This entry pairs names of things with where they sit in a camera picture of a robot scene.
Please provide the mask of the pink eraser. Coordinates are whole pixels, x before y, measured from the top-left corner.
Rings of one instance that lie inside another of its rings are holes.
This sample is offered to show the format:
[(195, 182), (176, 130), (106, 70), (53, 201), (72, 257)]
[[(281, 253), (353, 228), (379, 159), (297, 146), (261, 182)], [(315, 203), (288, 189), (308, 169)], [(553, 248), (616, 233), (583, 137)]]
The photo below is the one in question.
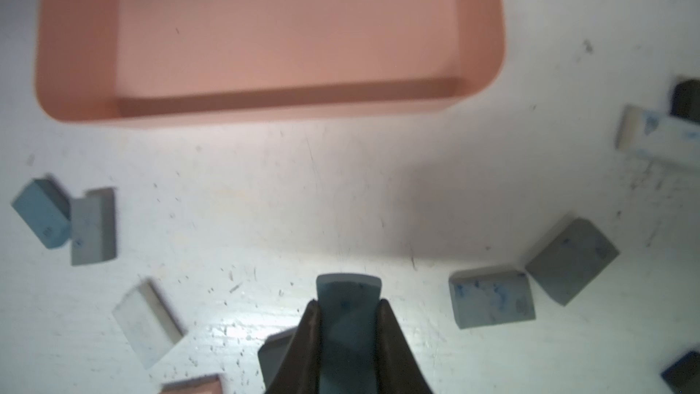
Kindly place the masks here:
[(222, 381), (218, 375), (174, 381), (164, 384), (160, 394), (223, 394)]

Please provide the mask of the black eraser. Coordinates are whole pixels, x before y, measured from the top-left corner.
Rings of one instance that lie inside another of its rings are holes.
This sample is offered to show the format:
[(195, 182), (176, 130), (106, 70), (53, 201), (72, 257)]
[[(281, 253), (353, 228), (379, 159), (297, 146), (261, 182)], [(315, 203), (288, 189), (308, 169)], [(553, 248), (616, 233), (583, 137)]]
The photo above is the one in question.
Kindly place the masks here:
[(258, 350), (258, 360), (266, 389), (275, 379), (295, 333), (296, 328), (288, 328), (273, 334), (264, 341)]
[(683, 80), (676, 84), (670, 114), (676, 118), (700, 123), (700, 81)]
[(699, 394), (700, 357), (692, 350), (661, 373), (666, 386), (677, 394)]

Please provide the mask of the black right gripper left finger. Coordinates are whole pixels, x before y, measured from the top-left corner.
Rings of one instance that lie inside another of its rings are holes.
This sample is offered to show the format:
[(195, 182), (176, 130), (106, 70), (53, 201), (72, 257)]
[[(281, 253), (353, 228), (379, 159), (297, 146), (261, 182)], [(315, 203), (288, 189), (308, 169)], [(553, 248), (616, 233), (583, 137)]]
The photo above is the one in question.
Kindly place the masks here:
[(317, 394), (322, 351), (322, 311), (311, 300), (266, 393)]

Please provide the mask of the pink plastic storage tray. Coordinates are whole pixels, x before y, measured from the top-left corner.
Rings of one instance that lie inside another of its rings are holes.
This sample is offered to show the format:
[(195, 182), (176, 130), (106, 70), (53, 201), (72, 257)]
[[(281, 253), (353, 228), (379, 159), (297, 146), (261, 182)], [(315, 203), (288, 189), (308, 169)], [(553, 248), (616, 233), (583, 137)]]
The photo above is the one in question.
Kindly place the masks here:
[(440, 111), (505, 50), (502, 0), (40, 0), (36, 98), (136, 128)]

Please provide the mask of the grey eraser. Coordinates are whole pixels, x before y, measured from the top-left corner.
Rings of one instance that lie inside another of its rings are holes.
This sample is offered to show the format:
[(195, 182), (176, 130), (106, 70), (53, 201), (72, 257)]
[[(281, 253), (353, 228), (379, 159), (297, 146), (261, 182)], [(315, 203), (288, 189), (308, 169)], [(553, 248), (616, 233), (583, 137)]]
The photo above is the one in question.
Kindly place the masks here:
[(528, 275), (505, 266), (457, 271), (448, 279), (453, 315), (460, 329), (534, 321)]
[(554, 302), (567, 306), (619, 255), (619, 249), (592, 221), (575, 218), (525, 269)]

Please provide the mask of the teal eraser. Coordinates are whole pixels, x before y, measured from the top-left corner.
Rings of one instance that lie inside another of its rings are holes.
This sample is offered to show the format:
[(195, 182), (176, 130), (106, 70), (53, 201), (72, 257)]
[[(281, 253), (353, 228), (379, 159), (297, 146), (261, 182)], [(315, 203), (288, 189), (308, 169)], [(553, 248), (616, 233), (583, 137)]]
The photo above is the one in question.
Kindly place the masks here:
[(60, 248), (69, 240), (69, 199), (51, 180), (33, 179), (12, 207), (45, 248)]
[(376, 315), (382, 282), (373, 275), (326, 274), (316, 280), (322, 312), (320, 393), (376, 393)]

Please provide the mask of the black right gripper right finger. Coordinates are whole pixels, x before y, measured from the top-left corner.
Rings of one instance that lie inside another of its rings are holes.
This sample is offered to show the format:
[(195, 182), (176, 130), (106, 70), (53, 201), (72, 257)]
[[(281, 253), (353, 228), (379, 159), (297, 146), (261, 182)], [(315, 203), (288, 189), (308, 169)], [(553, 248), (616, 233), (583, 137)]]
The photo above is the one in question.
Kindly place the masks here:
[(386, 299), (377, 305), (375, 355), (378, 393), (432, 393)]

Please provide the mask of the white eraser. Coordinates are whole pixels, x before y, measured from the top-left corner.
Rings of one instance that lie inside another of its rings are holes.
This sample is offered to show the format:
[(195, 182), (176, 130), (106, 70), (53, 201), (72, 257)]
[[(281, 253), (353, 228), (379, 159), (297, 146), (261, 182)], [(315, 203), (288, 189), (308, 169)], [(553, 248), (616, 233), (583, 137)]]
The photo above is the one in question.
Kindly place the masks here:
[(626, 106), (615, 147), (650, 162), (699, 172), (699, 125), (687, 120)]
[(144, 368), (157, 364), (184, 337), (149, 281), (129, 291), (112, 314)]

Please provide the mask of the grey-blue eraser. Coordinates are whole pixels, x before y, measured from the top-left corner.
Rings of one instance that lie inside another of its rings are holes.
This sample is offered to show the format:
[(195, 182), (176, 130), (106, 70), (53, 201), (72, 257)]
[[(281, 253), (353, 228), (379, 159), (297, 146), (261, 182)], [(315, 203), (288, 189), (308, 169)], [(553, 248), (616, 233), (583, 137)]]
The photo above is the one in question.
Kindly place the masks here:
[(90, 266), (117, 258), (116, 198), (113, 188), (85, 193), (70, 201), (71, 266)]

